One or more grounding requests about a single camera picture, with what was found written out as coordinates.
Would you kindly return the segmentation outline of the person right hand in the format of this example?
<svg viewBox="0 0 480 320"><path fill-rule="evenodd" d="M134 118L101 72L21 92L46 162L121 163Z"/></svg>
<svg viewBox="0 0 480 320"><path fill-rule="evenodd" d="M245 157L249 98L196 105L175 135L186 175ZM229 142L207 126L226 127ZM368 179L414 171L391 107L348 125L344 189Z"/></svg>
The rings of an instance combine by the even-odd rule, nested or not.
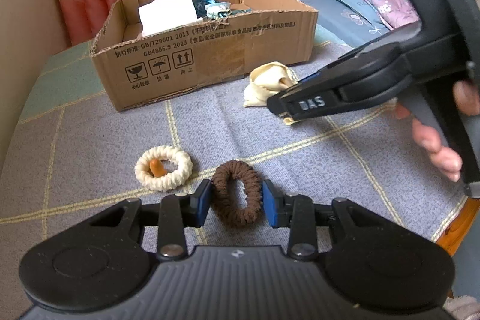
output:
<svg viewBox="0 0 480 320"><path fill-rule="evenodd" d="M452 96L457 109L468 117L469 130L479 137L479 89L472 82L457 81L452 87ZM452 182L461 178L462 157L454 149L444 145L439 132L420 121L416 115L412 120L412 137L417 145L427 152L431 163Z"/></svg>

